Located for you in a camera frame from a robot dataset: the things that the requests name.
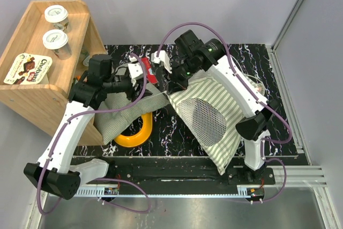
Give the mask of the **green checked cushion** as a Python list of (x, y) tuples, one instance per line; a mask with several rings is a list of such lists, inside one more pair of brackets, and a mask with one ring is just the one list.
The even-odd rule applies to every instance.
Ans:
[[(134, 120), (141, 115), (154, 112), (170, 104), (167, 97), (153, 84), (147, 82), (145, 93), (150, 91), (152, 95), (143, 97), (134, 106), (113, 113), (96, 113), (94, 126), (103, 137), (106, 145), (120, 135)], [(99, 110), (120, 109), (131, 104), (125, 93), (111, 93), (107, 95), (99, 107)]]

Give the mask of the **striped green pet tent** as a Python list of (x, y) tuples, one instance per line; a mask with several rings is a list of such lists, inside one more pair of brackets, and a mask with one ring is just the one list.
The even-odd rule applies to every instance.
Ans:
[(242, 140), (235, 129), (243, 119), (237, 102), (203, 70), (192, 76), (186, 90), (170, 94), (168, 99), (223, 175)]

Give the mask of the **yellow pet bowl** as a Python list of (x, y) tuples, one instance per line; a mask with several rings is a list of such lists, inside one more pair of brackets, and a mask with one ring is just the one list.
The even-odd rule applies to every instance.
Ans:
[(114, 139), (115, 143), (126, 148), (138, 147), (144, 144), (153, 130), (153, 114), (152, 112), (146, 113), (141, 118), (143, 124), (136, 134), (132, 136), (119, 135)]

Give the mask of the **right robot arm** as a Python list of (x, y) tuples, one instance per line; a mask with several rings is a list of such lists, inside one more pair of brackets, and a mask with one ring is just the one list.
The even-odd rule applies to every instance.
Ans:
[(234, 65), (217, 39), (202, 42), (191, 30), (175, 44), (178, 65), (168, 69), (167, 93), (176, 113), (198, 143), (224, 174), (240, 142), (244, 143), (244, 166), (232, 172), (233, 181), (257, 184), (265, 161), (260, 154), (267, 123), (278, 109)]

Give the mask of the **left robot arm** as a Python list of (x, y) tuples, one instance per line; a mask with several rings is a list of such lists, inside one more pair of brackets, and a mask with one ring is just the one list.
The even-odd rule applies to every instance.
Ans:
[(103, 183), (116, 179), (116, 170), (105, 158), (94, 158), (72, 166), (71, 159), (89, 121), (100, 114), (100, 104), (111, 93), (126, 93), (135, 105), (144, 95), (147, 78), (142, 60), (132, 54), (123, 75), (116, 75), (113, 59), (106, 54), (93, 55), (88, 69), (70, 91), (63, 118), (50, 144), (35, 163), (28, 163), (24, 174), (37, 188), (65, 200), (80, 186), (99, 178)]

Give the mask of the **red toothpaste box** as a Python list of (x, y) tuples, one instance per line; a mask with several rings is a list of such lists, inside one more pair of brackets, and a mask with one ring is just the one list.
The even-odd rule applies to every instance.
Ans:
[(147, 57), (143, 57), (141, 60), (144, 63), (144, 66), (146, 68), (148, 81), (153, 85), (158, 84), (157, 77), (152, 70), (152, 66), (150, 64), (149, 59)]

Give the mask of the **glass jar on shelf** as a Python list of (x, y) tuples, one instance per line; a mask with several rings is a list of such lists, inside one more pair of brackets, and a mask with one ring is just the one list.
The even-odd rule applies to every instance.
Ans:
[(80, 52), (80, 60), (83, 66), (88, 67), (89, 66), (89, 60), (90, 60), (90, 54), (86, 49), (82, 49)]

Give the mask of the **wooden shelf unit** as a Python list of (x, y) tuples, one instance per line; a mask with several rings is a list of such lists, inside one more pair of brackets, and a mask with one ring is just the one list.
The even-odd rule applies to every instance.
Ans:
[[(69, 13), (71, 31), (68, 33), (72, 55), (60, 60), (43, 46), (42, 37), (52, 28), (44, 11), (51, 5), (61, 5)], [(21, 53), (52, 58), (48, 83), (8, 85), (1, 83), (1, 102), (32, 124), (53, 136), (63, 118), (74, 77), (86, 67), (80, 57), (85, 48), (90, 55), (106, 53), (100, 34), (87, 4), (81, 0), (31, 1), (1, 56), (1, 80), (5, 78), (14, 59)]]

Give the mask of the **white lidded cup front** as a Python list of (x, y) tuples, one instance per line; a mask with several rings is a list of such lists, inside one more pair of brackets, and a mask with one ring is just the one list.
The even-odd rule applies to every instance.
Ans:
[(68, 35), (60, 29), (45, 32), (42, 42), (44, 47), (51, 50), (60, 60), (67, 60), (72, 55)]

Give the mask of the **white lidded cup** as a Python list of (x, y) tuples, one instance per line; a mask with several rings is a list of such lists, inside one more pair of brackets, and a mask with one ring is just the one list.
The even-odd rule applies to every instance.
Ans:
[(51, 50), (60, 60), (67, 60), (72, 55), (68, 35), (60, 29), (45, 32), (42, 42), (44, 47)]
[(61, 5), (51, 5), (44, 11), (45, 20), (52, 24), (54, 29), (59, 29), (64, 33), (69, 33), (71, 29), (69, 13)]

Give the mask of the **white lidded cup rear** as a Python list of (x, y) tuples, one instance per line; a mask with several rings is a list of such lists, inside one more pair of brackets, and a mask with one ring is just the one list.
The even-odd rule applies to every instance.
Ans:
[(44, 11), (45, 20), (52, 24), (54, 29), (59, 29), (64, 33), (69, 33), (71, 29), (69, 13), (61, 5), (51, 5)]

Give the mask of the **Chobani yogurt flip pack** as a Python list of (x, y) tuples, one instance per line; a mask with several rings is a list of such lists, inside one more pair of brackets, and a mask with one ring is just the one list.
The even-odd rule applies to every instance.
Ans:
[(21, 53), (14, 59), (3, 82), (8, 85), (48, 84), (52, 63), (49, 56)]

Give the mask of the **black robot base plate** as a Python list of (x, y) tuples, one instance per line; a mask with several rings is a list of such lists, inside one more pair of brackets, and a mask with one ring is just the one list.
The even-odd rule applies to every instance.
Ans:
[(100, 183), (114, 184), (120, 179), (121, 195), (137, 195), (141, 187), (148, 195), (234, 195), (239, 187), (275, 185), (271, 168), (249, 171), (235, 158), (220, 175), (215, 164), (204, 157), (115, 157), (114, 167)]

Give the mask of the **aluminium rail frame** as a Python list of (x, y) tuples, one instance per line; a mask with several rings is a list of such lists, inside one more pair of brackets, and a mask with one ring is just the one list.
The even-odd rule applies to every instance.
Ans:
[[(96, 157), (111, 162), (111, 175), (124, 181), (115, 191), (110, 182), (92, 181), (82, 186), (78, 196), (139, 197), (140, 189), (150, 198), (229, 198), (249, 196), (253, 184), (238, 178), (243, 169), (245, 145), (239, 141), (235, 155), (225, 173), (220, 175), (190, 129), (166, 105), (152, 114), (153, 129), (146, 142), (124, 148), (113, 141), (104, 146), (91, 143), (70, 150), (71, 169)], [(315, 193), (323, 222), (327, 228), (342, 228), (342, 219), (334, 208), (323, 171), (311, 164), (305, 143), (296, 130), (286, 144), (267, 142), (265, 155), (270, 161), (261, 181), (268, 190), (275, 189), (278, 200), (285, 197), (285, 188), (311, 188)]]

